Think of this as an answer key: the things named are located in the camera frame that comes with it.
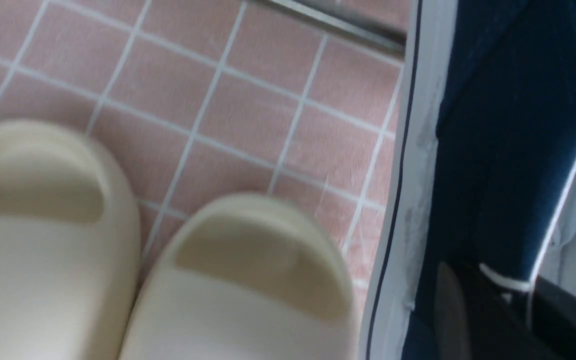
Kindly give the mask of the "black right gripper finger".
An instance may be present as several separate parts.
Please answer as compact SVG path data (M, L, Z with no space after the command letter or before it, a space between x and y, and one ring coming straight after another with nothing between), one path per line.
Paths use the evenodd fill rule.
M560 360L538 340L477 270L441 262L434 297L441 360Z

